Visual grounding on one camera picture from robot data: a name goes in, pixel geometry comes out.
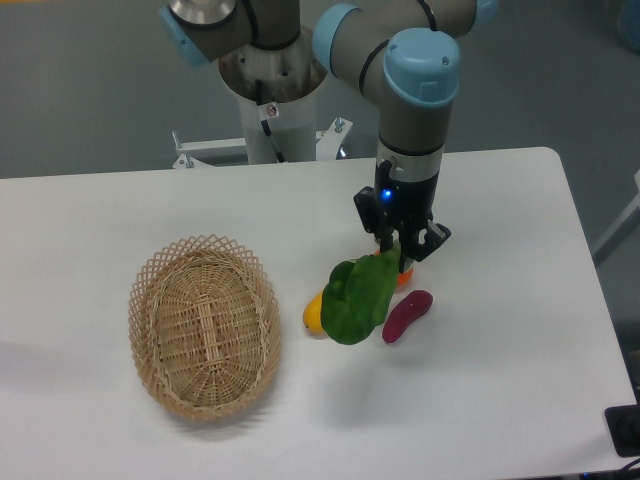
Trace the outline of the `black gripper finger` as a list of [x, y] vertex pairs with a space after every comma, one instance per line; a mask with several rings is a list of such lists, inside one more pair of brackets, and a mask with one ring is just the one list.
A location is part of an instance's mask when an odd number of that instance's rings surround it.
[[387, 212], [376, 200], [373, 187], [365, 186], [353, 197], [362, 226], [374, 236], [380, 252], [386, 252], [393, 246], [393, 228], [389, 224]]
[[405, 273], [415, 262], [422, 262], [451, 237], [446, 226], [428, 220], [423, 229], [404, 227], [399, 231], [401, 254], [399, 272]]

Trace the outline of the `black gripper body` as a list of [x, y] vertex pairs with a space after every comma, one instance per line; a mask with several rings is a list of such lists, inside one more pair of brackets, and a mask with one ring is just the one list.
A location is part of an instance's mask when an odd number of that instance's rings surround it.
[[432, 206], [439, 179], [437, 157], [388, 156], [378, 159], [374, 180], [377, 239], [441, 239]]

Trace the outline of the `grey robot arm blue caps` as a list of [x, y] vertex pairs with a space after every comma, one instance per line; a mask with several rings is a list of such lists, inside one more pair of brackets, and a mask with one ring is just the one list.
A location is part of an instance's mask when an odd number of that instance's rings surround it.
[[374, 183], [354, 198], [381, 250], [408, 269], [450, 236], [432, 205], [454, 99], [457, 38], [489, 21], [494, 1], [393, 1], [327, 9], [313, 28], [296, 1], [169, 1], [168, 35], [191, 64], [216, 63], [237, 98], [253, 164], [317, 158], [315, 100], [336, 78], [379, 112]]

